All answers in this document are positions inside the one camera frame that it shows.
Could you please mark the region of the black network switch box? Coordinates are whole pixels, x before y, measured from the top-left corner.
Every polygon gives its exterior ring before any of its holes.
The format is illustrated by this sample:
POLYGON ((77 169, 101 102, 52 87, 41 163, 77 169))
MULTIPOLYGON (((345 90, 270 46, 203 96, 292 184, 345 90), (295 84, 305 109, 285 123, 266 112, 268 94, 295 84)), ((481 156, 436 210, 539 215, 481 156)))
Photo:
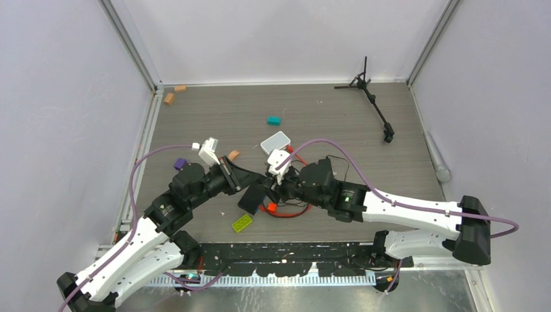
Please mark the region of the black network switch box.
POLYGON ((262 185, 250 185, 237 205, 240 209, 250 215, 255 215, 259 207, 263 204, 266 193, 262 185))

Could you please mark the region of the white box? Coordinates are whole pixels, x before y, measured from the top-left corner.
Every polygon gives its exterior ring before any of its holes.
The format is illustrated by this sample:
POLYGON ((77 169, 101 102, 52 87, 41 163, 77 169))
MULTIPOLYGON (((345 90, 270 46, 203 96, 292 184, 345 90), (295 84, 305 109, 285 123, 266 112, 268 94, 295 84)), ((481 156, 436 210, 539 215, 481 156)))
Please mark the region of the white box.
POLYGON ((262 151, 269 155, 274 150, 285 149, 291 143, 290 138, 282 131, 278 131, 260 143, 262 151))

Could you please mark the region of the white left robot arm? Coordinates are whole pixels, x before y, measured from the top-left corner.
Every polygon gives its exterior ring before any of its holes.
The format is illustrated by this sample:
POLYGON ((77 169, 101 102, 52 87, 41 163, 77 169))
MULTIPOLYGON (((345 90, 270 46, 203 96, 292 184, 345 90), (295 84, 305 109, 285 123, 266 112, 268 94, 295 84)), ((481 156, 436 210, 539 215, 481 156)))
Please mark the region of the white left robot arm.
POLYGON ((60 310, 115 311, 162 273, 179 266, 194 268, 200 245, 182 229, 191 221, 192 211, 220 193, 233 195, 265 179, 227 157, 209 170, 187 164, 107 253, 79 273, 66 272, 58 278, 64 298, 60 310))

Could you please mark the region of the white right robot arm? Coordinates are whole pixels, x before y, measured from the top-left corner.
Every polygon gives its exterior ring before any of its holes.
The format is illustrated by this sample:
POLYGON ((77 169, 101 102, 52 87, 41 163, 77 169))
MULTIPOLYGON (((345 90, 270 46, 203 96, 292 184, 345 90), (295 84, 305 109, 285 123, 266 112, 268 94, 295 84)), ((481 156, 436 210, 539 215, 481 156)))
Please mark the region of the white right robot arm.
POLYGON ((491 263, 491 223, 481 201, 426 201, 381 192, 333 175, 329 159, 296 171, 282 157, 270 157, 266 191, 272 200, 297 199, 327 211, 341 222, 398 224, 408 231, 378 231, 371 258, 380 267, 420 255, 451 255, 471 265, 491 263))

